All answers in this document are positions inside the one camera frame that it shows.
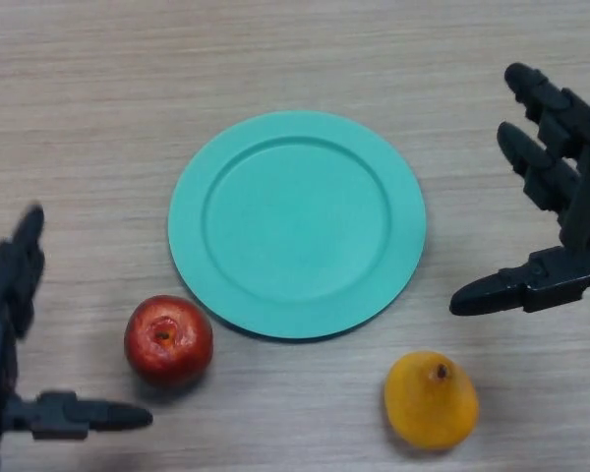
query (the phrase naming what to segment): apple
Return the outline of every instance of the apple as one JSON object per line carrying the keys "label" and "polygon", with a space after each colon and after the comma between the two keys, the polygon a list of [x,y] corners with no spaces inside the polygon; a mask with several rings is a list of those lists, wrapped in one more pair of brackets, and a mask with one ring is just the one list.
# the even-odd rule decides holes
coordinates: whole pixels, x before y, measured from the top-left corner
{"label": "apple", "polygon": [[129,318],[125,355],[148,384],[176,387],[198,379],[212,359],[212,328],[194,303],[171,295],[142,302]]}

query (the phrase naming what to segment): robotic hand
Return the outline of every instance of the robotic hand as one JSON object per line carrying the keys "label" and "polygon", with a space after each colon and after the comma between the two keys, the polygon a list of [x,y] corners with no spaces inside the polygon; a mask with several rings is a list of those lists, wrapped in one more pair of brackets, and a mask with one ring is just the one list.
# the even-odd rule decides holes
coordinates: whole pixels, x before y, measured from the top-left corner
{"label": "robotic hand", "polygon": [[151,414],[129,404],[81,400],[72,391],[46,391],[32,401],[16,394],[16,343],[32,324],[32,299],[44,268],[43,220],[42,208],[33,206],[11,241],[0,242],[0,440],[10,431],[29,431],[36,440],[84,440],[90,430],[149,426]]}
{"label": "robotic hand", "polygon": [[[459,316],[544,310],[580,300],[590,286],[590,106],[524,64],[510,65],[504,79],[526,117],[539,125],[546,150],[509,123],[499,127],[499,146],[524,178],[524,193],[539,209],[558,214],[562,246],[461,288],[450,301]],[[574,159],[576,170],[563,157]]]}

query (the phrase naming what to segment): plate rim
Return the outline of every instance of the plate rim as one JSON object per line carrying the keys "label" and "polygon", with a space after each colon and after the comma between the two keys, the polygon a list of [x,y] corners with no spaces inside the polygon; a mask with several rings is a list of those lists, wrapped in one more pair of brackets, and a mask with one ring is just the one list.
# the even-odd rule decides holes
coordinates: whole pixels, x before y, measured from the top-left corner
{"label": "plate rim", "polygon": [[[351,316],[345,318],[345,322],[341,324],[341,328],[319,328],[318,323],[305,324],[302,322],[293,322],[293,325],[290,328],[284,329],[284,322],[277,323],[277,327],[275,327],[275,324],[273,324],[273,326],[271,327],[271,325],[267,325],[266,322],[254,322],[254,316],[257,317],[258,312],[262,312],[269,308],[273,310],[280,310],[281,308],[282,313],[288,312],[288,310],[286,310],[283,306],[280,307],[279,304],[277,304],[276,306],[275,303],[273,303],[272,306],[269,306],[271,305],[271,303],[267,303],[266,301],[258,303],[258,300],[256,300],[256,303],[251,304],[256,305],[255,310],[252,310],[249,306],[241,307],[240,312],[233,314],[231,312],[233,312],[234,310],[227,309],[227,305],[229,305],[228,302],[223,303],[216,300],[216,298],[226,298],[228,296],[232,297],[233,294],[231,291],[231,287],[229,287],[230,290],[229,293],[227,293],[227,284],[221,283],[221,286],[219,286],[217,289],[217,291],[220,293],[220,296],[215,296],[213,294],[213,292],[215,291],[213,287],[211,289],[209,287],[206,288],[206,286],[210,285],[212,282],[206,283],[205,278],[197,275],[196,273],[193,273],[192,275],[189,274],[189,268],[187,267],[187,255],[190,252],[180,252],[178,250],[178,243],[176,242],[176,239],[178,238],[181,229],[179,229],[178,227],[180,218],[176,217],[176,214],[179,211],[179,208],[177,206],[180,204],[180,200],[183,200],[184,198],[183,194],[188,189],[187,184],[195,186],[195,193],[203,193],[203,196],[200,198],[200,200],[204,205],[205,200],[209,195],[209,192],[206,193],[206,188],[209,188],[213,185],[213,179],[205,178],[204,182],[202,183],[198,181],[196,178],[193,180],[193,177],[196,175],[201,176],[202,172],[207,171],[207,175],[214,173],[218,174],[222,171],[223,168],[223,165],[221,164],[226,164],[232,159],[235,159],[237,155],[240,154],[240,152],[243,152],[243,150],[241,150],[237,154],[232,155],[231,152],[228,153],[225,151],[225,149],[219,148],[237,148],[245,142],[247,142],[248,148],[249,142],[260,143],[267,141],[268,138],[266,136],[263,136],[262,139],[259,139],[260,135],[252,133],[251,131],[253,131],[255,128],[261,129],[263,126],[270,128],[270,126],[267,124],[268,122],[270,122],[270,126],[276,126],[278,131],[281,130],[283,132],[286,132],[287,134],[290,134],[290,136],[294,136],[293,133],[297,131],[299,127],[303,126],[304,122],[306,122],[306,126],[310,126],[311,123],[317,125],[319,128],[323,128],[324,126],[326,126],[325,130],[319,131],[319,133],[322,133],[322,135],[324,136],[328,128],[332,127],[334,127],[335,130],[343,129],[343,131],[350,130],[351,132],[353,132],[351,133],[351,135],[349,133],[346,133],[346,135],[350,135],[351,138],[350,136],[341,136],[341,139],[338,140],[336,144],[345,147],[350,152],[356,154],[359,157],[359,160],[363,161],[365,164],[370,166],[372,172],[380,181],[379,185],[382,186],[382,190],[385,194],[385,197],[388,199],[387,204],[390,206],[389,224],[391,225],[391,228],[389,229],[389,238],[397,236],[398,229],[396,225],[398,221],[396,218],[398,217],[398,213],[401,213],[403,209],[406,209],[407,207],[411,207],[411,205],[413,205],[412,217],[418,220],[417,224],[420,226],[413,228],[413,237],[409,238],[409,240],[411,240],[411,244],[413,244],[414,246],[419,246],[419,249],[418,247],[415,247],[415,249],[413,249],[414,261],[410,261],[409,263],[407,263],[407,265],[405,265],[403,273],[396,274],[393,277],[387,277],[386,280],[384,278],[379,279],[378,283],[381,286],[372,287],[372,289],[376,289],[379,292],[376,294],[376,297],[368,297],[367,295],[363,297],[366,300],[364,305],[371,306],[371,309],[368,310],[368,313],[366,315],[354,315],[354,313],[352,313]],[[319,137],[317,136],[317,133],[311,134],[311,136],[313,138]],[[323,139],[326,139],[327,141],[332,141],[328,137],[324,138],[324,136],[322,136]],[[356,149],[348,146],[350,143],[355,144]],[[366,148],[366,155],[362,155],[362,152],[358,152],[357,150],[359,148]],[[383,170],[386,170],[386,172],[382,172],[383,175],[381,175],[381,166]],[[393,181],[393,179],[398,177],[398,175],[405,180],[401,182]],[[412,188],[409,188],[408,191],[389,190],[396,189],[397,185],[399,184],[403,184],[405,186]],[[413,199],[413,202],[411,204],[408,204],[404,202],[402,199],[399,199],[398,201],[399,196],[402,195],[410,196]],[[201,210],[201,208],[196,208],[196,202],[191,202],[191,204],[192,205],[190,205],[190,207],[184,206],[185,213],[188,213],[188,211],[190,211],[190,214],[192,214],[193,212],[197,213],[198,210]],[[404,157],[400,154],[400,152],[383,137],[381,137],[373,130],[363,126],[362,124],[356,121],[336,114],[311,110],[283,110],[256,115],[254,117],[241,121],[229,128],[226,128],[225,130],[218,133],[215,137],[213,137],[206,144],[204,144],[194,154],[190,162],[185,166],[184,170],[179,176],[172,192],[167,221],[168,242],[173,263],[184,284],[194,294],[194,296],[197,297],[199,301],[201,301],[218,318],[221,318],[222,320],[226,321],[231,325],[235,325],[250,333],[282,339],[310,339],[341,334],[342,332],[349,331],[350,329],[371,320],[377,314],[383,311],[384,308],[386,308],[390,303],[392,303],[409,285],[425,250],[427,226],[428,223],[426,213],[426,202],[423,196],[422,189],[420,187],[417,176],[415,175],[409,164],[406,162]],[[196,229],[196,233],[203,233],[203,230]],[[201,246],[201,243],[197,241],[196,235],[192,238],[192,241],[194,241],[196,245]],[[391,256],[387,254],[389,252],[389,247],[392,248]],[[398,248],[401,247],[401,244],[396,243],[395,247],[393,248],[392,242],[387,242],[386,247],[382,250],[382,253],[379,255],[379,263],[376,265],[375,270],[369,270],[366,274],[364,274],[364,278],[373,278],[374,280],[376,280],[376,273],[380,273],[381,271],[385,270],[391,271],[391,268],[388,267],[389,261],[387,261],[386,263],[383,262],[384,266],[380,267],[380,260],[384,260],[385,258],[389,257],[397,257]],[[197,263],[197,261],[200,261],[202,258],[205,265],[205,257],[201,257],[201,255],[195,254],[195,256],[192,259],[195,261],[195,263]],[[198,271],[201,271],[202,264],[197,263],[197,265],[200,266]],[[367,287],[359,289],[359,293],[357,295],[363,292],[367,294],[366,288]],[[237,297],[233,298],[236,299],[234,305],[240,305],[241,300],[244,300]],[[373,301],[367,302],[367,299],[371,298],[375,298],[376,303],[374,303]],[[327,302],[327,299],[324,299],[324,302],[325,303],[323,303],[322,305],[329,305],[327,306],[328,310],[331,309],[332,306],[334,309],[341,308],[341,303],[336,302],[329,304]],[[229,313],[222,313],[223,307],[225,307],[225,311]],[[342,308],[347,310],[352,307],[347,306]],[[243,313],[252,311],[254,312],[252,314]]]}

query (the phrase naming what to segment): wood grain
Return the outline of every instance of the wood grain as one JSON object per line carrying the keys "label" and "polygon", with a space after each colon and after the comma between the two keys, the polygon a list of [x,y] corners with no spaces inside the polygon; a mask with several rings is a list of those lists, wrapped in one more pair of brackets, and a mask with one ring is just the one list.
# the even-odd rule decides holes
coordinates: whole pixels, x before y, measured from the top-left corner
{"label": "wood grain", "polygon": [[[590,101],[590,0],[0,0],[0,236],[31,200],[48,218],[21,391],[156,415],[85,443],[9,436],[4,470],[590,471],[590,291],[534,315],[447,311],[462,284],[557,242],[496,145],[500,121],[524,124],[502,80],[514,61]],[[142,299],[186,294],[165,237],[176,178],[218,131],[284,108],[350,116],[397,146],[428,204],[423,263],[349,335],[281,345],[217,324],[205,382],[145,394],[121,338]],[[480,391],[480,424],[449,454],[411,453],[385,426],[386,371],[418,348]]]}

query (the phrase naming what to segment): plate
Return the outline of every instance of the plate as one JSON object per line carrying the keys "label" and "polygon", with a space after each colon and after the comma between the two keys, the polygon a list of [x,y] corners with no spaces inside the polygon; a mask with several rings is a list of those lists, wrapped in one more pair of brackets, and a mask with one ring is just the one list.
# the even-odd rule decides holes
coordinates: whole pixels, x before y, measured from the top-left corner
{"label": "plate", "polygon": [[349,119],[282,111],[227,129],[174,189],[168,239],[194,295],[252,333],[307,339],[383,310],[422,255],[418,181]]}

